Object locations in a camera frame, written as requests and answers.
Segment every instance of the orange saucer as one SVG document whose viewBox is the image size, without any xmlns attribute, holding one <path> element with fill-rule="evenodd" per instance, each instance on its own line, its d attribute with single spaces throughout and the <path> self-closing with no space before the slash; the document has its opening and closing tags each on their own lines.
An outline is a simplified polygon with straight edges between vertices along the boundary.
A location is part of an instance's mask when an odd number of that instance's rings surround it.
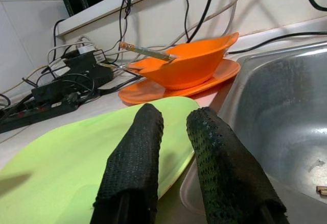
<svg viewBox="0 0 327 224">
<path fill-rule="evenodd" d="M 168 90 L 152 80 L 143 80 L 136 84 L 123 88 L 118 96 L 122 101 L 130 104 L 147 103 L 170 96 L 190 96 L 207 90 L 234 77 L 241 69 L 239 63 L 223 59 L 217 67 L 214 76 L 204 83 L 185 90 Z"/>
</svg>

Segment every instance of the stainless steel sink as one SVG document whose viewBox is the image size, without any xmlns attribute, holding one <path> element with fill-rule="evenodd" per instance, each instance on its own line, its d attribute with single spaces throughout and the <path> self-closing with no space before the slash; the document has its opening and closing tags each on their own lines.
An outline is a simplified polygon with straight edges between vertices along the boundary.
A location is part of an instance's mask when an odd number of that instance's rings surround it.
<svg viewBox="0 0 327 224">
<path fill-rule="evenodd" d="M 327 185 L 327 43 L 247 56 L 238 62 L 241 71 L 219 116 L 262 165 L 288 208 L 289 222 L 326 223 L 327 199 L 316 193 L 316 186 Z M 185 222 L 176 223 L 193 223 L 193 215 L 204 216 L 195 164 L 180 197 L 191 214 L 181 212 Z"/>
</svg>

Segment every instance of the white countertop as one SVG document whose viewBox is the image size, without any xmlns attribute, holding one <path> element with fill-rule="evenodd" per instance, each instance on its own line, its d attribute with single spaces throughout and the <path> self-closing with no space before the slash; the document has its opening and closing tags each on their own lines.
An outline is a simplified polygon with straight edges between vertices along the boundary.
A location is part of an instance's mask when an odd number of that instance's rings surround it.
<svg viewBox="0 0 327 224">
<path fill-rule="evenodd" d="M 304 32 L 304 31 L 326 31 L 324 27 L 327 26 L 327 17 L 292 24 L 280 29 L 268 30 L 262 33 L 248 35 L 241 37 L 238 42 L 231 48 L 231 51 L 250 47 L 254 44 L 260 43 L 266 39 L 276 37 L 286 33 Z M 297 45 L 309 44 L 314 42 L 327 41 L 326 37 L 297 37 L 292 40 L 279 41 L 252 52 L 231 55 L 229 59 L 236 61 L 241 56 L 250 55 L 253 53 L 272 51 L 274 49 L 287 48 Z M 119 77 L 115 82 L 121 82 L 126 77 Z M 197 101 L 199 106 L 209 106 L 214 97 L 216 96 L 219 87 L 216 86 L 208 91 L 192 96 Z M 39 123 L 35 123 L 26 128 L 9 131 L 0 134 L 0 169 L 2 169 L 21 149 L 34 141 L 36 138 L 45 134 L 46 132 L 63 126 L 72 122 L 80 121 L 83 119 L 91 118 L 100 114 L 115 111 L 125 108 L 125 105 L 118 97 L 118 93 L 105 95 L 93 102 L 81 106 L 78 110 L 48 119 Z"/>
</svg>

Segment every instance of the white shelf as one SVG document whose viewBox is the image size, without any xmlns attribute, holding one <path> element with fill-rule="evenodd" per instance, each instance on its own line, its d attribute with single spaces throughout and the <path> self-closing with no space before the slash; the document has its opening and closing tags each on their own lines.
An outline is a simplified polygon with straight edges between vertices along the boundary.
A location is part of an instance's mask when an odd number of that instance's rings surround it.
<svg viewBox="0 0 327 224">
<path fill-rule="evenodd" d="M 108 16 L 116 11 L 119 11 L 122 0 L 103 0 L 96 5 L 89 7 L 82 12 L 71 16 L 67 20 L 58 25 L 57 36 L 65 35 L 84 25 L 96 21 L 102 17 Z"/>
</svg>

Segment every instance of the green plate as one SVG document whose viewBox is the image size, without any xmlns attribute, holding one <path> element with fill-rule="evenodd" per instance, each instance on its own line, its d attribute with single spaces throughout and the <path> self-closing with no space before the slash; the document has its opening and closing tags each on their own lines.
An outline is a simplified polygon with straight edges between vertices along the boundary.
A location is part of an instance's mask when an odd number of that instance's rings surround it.
<svg viewBox="0 0 327 224">
<path fill-rule="evenodd" d="M 199 106 L 185 97 L 151 103 L 165 123 L 159 158 L 161 197 L 193 156 L 186 118 Z M 56 128 L 25 147 L 0 171 L 0 223 L 89 223 L 107 158 L 141 106 Z"/>
</svg>

